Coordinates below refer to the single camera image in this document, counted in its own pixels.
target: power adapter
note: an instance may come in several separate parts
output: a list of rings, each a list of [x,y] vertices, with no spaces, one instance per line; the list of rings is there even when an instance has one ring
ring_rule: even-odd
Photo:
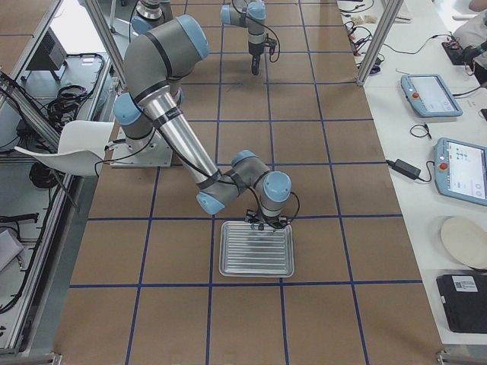
[[[412,180],[418,179],[419,174],[421,173],[419,168],[414,167],[403,160],[397,159],[396,162],[386,160],[386,162],[394,171],[397,171],[398,173],[407,176]]]

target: white table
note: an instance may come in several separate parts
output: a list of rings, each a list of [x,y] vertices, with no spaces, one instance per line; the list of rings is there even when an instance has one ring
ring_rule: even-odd
[[[413,22],[394,24],[386,44],[398,50],[416,51],[430,36],[447,32],[430,1],[405,1]],[[349,4],[341,3],[340,7],[350,8]],[[381,12],[382,4],[376,0],[370,11],[361,14],[380,15]],[[365,24],[364,27],[373,33],[376,25]],[[361,37],[366,32],[358,30],[356,35]],[[479,110],[487,107],[487,90],[481,89],[457,99],[463,109],[460,117],[424,119],[414,113],[399,85],[402,74],[397,70],[411,74],[438,73],[453,94],[478,86],[477,80],[468,76],[463,66],[450,63],[441,47],[445,39],[430,40],[416,55],[403,55],[383,47],[380,53],[386,61],[381,65],[381,73],[370,76],[364,86],[386,158],[399,158],[420,168],[423,179],[428,178],[425,163],[434,158],[434,146],[440,137],[487,145],[487,121],[479,115]],[[409,134],[413,125],[423,122],[428,123],[431,140]],[[441,225],[449,217],[461,216],[487,231],[487,207],[442,196],[433,182],[417,183],[392,170],[390,174],[441,340],[444,344],[487,344],[487,335],[450,331],[436,285],[436,277],[442,274],[469,270],[444,248],[440,238]]]

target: white plastic chair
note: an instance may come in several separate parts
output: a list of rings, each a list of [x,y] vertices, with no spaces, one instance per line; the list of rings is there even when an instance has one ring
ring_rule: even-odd
[[[112,122],[74,120],[62,129],[56,154],[39,154],[20,147],[15,150],[63,173],[95,176],[95,163],[104,159],[104,148],[112,129]],[[100,173],[101,165],[96,166],[97,173]]]

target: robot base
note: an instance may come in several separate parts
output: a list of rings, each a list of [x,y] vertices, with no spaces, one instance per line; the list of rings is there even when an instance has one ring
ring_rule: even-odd
[[[120,129],[117,138],[125,138],[125,133],[123,133],[122,129]],[[163,139],[158,139],[155,143],[151,143],[146,149],[147,151],[141,151],[141,153],[134,156],[124,158],[120,161],[113,161],[110,163],[110,166],[116,168],[170,167],[173,150],[170,149]],[[117,158],[133,153],[134,151],[130,150],[127,144],[116,144],[112,158],[116,160]]]
[[[289,278],[294,274],[291,225],[227,221],[221,226],[220,272],[224,276]]]

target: silver tray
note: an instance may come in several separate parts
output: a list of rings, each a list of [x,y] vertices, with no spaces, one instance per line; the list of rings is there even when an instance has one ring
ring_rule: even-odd
[[[220,272],[224,276],[289,278],[294,274],[292,229],[227,221],[221,226]]]

